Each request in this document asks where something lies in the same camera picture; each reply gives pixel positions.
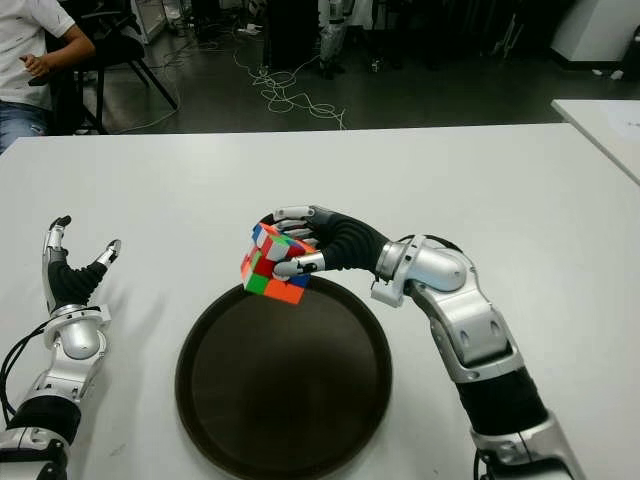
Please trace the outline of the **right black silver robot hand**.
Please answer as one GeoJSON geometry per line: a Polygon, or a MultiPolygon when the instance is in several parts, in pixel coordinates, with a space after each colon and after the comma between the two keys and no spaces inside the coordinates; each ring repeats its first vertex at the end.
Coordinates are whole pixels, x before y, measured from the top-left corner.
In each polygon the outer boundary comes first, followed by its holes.
{"type": "Polygon", "coordinates": [[[363,221],[317,205],[279,207],[261,221],[316,249],[277,263],[274,273],[279,277],[343,269],[374,274],[389,242],[388,237],[363,221]]]}

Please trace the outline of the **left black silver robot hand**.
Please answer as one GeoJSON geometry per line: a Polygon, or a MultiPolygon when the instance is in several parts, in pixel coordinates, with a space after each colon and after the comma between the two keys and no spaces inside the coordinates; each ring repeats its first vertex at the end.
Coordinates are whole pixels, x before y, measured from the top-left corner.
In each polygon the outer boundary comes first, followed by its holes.
{"type": "Polygon", "coordinates": [[[65,229],[71,221],[70,215],[56,218],[44,239],[42,280],[51,318],[64,311],[85,308],[122,248],[119,239],[112,240],[93,262],[82,268],[72,268],[67,260],[69,252],[62,245],[65,229]]]}

